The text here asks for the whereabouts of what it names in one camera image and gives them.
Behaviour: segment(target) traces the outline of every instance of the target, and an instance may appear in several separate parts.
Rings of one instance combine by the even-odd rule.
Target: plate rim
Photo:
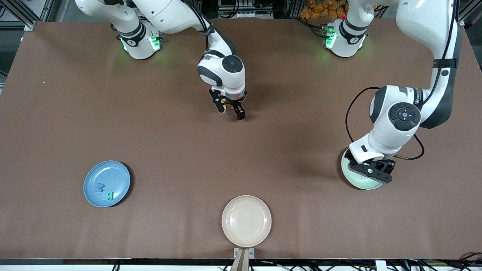
[[[106,205],[106,206],[99,206],[99,205],[96,205],[96,204],[94,204],[93,202],[91,202],[91,201],[89,200],[89,198],[88,198],[87,195],[85,194],[85,190],[86,190],[86,189],[85,189],[85,185],[86,185],[86,183],[87,183],[87,178],[88,178],[89,175],[94,171],[94,169],[95,169],[97,166],[99,166],[99,165],[101,165],[101,164],[104,164],[104,163],[114,163],[114,164],[120,165],[120,167],[123,168],[123,169],[127,172],[127,176],[128,176],[128,179],[129,179],[129,180],[128,180],[128,183],[127,183],[127,189],[126,189],[125,194],[124,194],[117,202],[114,202],[114,203],[112,203],[112,204],[110,204],[110,205]],[[127,195],[127,192],[128,192],[129,189],[131,188],[131,179],[132,179],[132,178],[131,178],[131,172],[129,171],[129,169],[127,168],[127,166],[124,165],[122,162],[119,162],[119,161],[116,161],[116,160],[106,160],[106,161],[102,161],[102,162],[96,164],[95,166],[93,166],[93,167],[89,170],[89,172],[87,173],[87,175],[85,176],[84,184],[83,184],[83,186],[82,186],[82,190],[83,190],[83,193],[84,193],[84,198],[87,200],[88,203],[90,203],[91,205],[93,205],[93,206],[95,206],[95,207],[98,207],[98,208],[112,207],[112,206],[118,204],[119,202],[121,202],[122,199]]]
[[[252,199],[255,199],[256,201],[259,201],[260,203],[262,203],[262,205],[264,207],[266,207],[266,210],[268,211],[267,212],[267,218],[268,218],[268,221],[269,221],[269,227],[268,227],[268,232],[266,234],[266,236],[264,236],[259,242],[251,245],[251,246],[243,246],[243,245],[240,245],[239,243],[237,242],[234,242],[231,238],[228,237],[228,235],[226,234],[226,227],[227,225],[224,224],[224,221],[225,221],[225,217],[227,216],[227,208],[228,206],[230,206],[230,204],[236,200],[239,200],[239,198],[252,198]],[[224,210],[223,210],[223,213],[221,215],[221,226],[223,228],[223,232],[224,232],[224,235],[226,236],[226,238],[228,238],[228,240],[237,245],[237,246],[240,246],[240,247],[254,247],[254,246],[257,246],[259,244],[261,244],[264,240],[266,240],[266,238],[268,237],[269,233],[271,232],[271,227],[272,227],[272,224],[273,224],[273,218],[272,218],[272,215],[271,215],[271,210],[269,209],[268,205],[266,204],[266,202],[264,202],[263,200],[261,200],[260,198],[258,197],[255,197],[255,196],[252,196],[252,195],[241,195],[241,196],[237,196],[235,198],[233,198],[232,200],[230,200],[226,206],[224,207]]]

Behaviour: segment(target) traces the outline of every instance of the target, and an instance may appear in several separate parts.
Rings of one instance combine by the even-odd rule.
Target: brown table
[[[374,191],[340,177],[344,117],[363,88],[429,87],[432,55],[375,20],[343,59],[297,21],[218,20],[246,65],[245,121],[220,116],[196,73],[203,38],[169,35],[131,59],[108,24],[39,23],[0,96],[0,257],[229,257],[221,213],[251,194],[271,209],[261,258],[459,258],[482,249],[482,76],[464,35],[450,120],[418,134],[427,152],[397,161]],[[372,94],[349,124],[370,129]],[[403,155],[417,155],[410,142]],[[126,163],[129,197],[82,194],[98,162]]]

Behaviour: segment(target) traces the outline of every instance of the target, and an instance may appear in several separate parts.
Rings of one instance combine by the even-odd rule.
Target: white robotic arm
[[[350,1],[350,16],[356,0]],[[363,5],[371,14],[371,5]],[[364,20],[349,19],[338,25],[350,29],[361,27]],[[365,30],[370,22],[365,22]],[[426,45],[433,53],[431,85],[429,89],[387,85],[380,88],[370,104],[373,130],[352,142],[342,158],[347,179],[360,188],[376,187],[392,181],[390,175],[395,162],[390,160],[414,135],[419,127],[434,128],[448,120],[452,111],[453,86],[461,43],[461,26],[457,19],[456,0],[400,0],[397,25],[404,34]],[[353,55],[359,44],[350,44],[340,34],[332,49]]]
[[[239,120],[245,118],[241,103],[246,98],[244,64],[233,43],[188,2],[181,0],[132,0],[146,17],[139,20],[124,0],[75,0],[87,15],[110,21],[120,35],[124,49],[136,59],[146,59],[160,49],[159,31],[174,34],[189,27],[207,39],[206,51],[198,63],[198,74],[210,84],[213,103],[219,113],[232,105]]]

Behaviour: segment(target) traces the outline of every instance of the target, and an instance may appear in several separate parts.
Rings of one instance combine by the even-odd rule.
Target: white plate
[[[253,247],[263,242],[271,230],[268,206],[254,196],[239,196],[223,211],[221,221],[226,237],[239,247]]]

